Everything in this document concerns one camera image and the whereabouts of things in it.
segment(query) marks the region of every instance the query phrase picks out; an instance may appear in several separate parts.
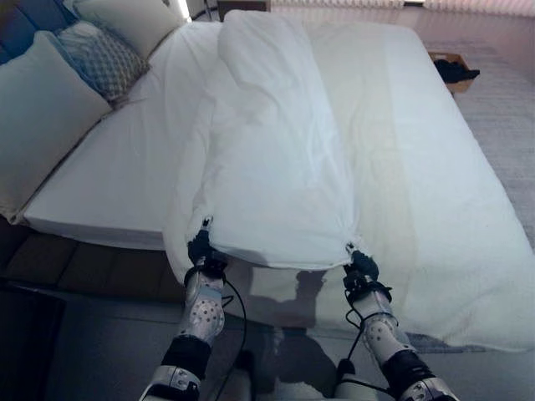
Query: curtain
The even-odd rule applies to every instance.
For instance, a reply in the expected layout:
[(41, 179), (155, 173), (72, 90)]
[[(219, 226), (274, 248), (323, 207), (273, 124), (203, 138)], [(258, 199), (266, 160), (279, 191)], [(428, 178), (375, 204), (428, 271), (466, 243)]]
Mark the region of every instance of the curtain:
[(425, 0), (424, 7), (436, 11), (535, 17), (535, 0)]
[(272, 6), (403, 8), (404, 0), (272, 0)]

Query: mattress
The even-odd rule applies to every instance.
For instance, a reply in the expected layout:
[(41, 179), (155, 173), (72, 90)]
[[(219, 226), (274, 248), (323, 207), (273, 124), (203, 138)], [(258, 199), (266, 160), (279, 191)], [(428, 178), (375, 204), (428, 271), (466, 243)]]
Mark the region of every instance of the mattress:
[(217, 23), (190, 23), (150, 57), (128, 104), (97, 124), (30, 201), (38, 231), (79, 241), (163, 249), (176, 154), (216, 57)]

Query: blue headboard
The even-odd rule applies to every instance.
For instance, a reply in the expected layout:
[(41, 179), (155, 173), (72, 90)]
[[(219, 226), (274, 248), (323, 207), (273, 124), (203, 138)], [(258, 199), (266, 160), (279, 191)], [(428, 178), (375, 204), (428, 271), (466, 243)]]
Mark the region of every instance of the blue headboard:
[(76, 21), (62, 0), (0, 0), (0, 64), (24, 53), (36, 31), (56, 31)]

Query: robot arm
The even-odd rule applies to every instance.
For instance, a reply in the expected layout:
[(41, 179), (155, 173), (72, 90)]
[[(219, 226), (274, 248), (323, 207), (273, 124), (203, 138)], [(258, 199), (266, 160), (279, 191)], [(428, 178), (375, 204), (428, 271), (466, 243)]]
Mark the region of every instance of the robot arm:
[(223, 329), (224, 255), (210, 247), (210, 220), (188, 244), (194, 267), (186, 274), (186, 308), (178, 333), (140, 401), (197, 401), (211, 346)]
[[(197, 401), (215, 337), (223, 328), (223, 270), (227, 260), (210, 246), (205, 220), (188, 244), (194, 267), (186, 274), (186, 309), (176, 337), (140, 401)], [(352, 263), (344, 267), (346, 297), (361, 317), (360, 330), (397, 401), (459, 401), (420, 360), (398, 327), (390, 307), (390, 288), (377, 281), (375, 262), (348, 246)]]
[(459, 401), (443, 380), (421, 361), (390, 307), (390, 288), (377, 281), (375, 262), (348, 245), (352, 264), (344, 279), (349, 305), (361, 317), (360, 329), (397, 401)]

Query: gray carpet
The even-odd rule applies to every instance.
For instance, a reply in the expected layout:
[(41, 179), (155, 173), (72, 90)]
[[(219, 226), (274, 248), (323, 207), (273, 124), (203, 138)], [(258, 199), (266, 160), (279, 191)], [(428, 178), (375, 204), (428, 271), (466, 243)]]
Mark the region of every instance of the gray carpet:
[(535, 248), (535, 85), (484, 40), (425, 46), (459, 53), (471, 69), (481, 70), (456, 102)]

